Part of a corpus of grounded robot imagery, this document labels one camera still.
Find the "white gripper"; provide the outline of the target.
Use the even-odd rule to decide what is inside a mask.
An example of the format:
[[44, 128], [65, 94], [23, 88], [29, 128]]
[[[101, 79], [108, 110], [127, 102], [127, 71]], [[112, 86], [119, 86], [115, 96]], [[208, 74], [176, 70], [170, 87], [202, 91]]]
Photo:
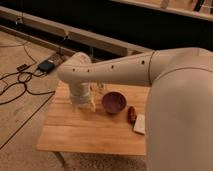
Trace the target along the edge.
[[77, 110], [78, 108], [88, 108], [92, 112], [96, 111], [96, 104], [94, 102], [94, 97], [91, 93], [87, 93], [83, 96], [70, 95], [70, 100], [73, 111]]

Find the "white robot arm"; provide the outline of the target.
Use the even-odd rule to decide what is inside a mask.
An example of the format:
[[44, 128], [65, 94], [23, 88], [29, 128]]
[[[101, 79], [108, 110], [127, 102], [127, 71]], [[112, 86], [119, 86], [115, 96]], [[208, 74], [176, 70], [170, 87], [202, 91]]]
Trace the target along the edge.
[[213, 171], [213, 51], [157, 50], [93, 63], [78, 52], [58, 69], [75, 103], [89, 84], [148, 86], [145, 111], [148, 171]]

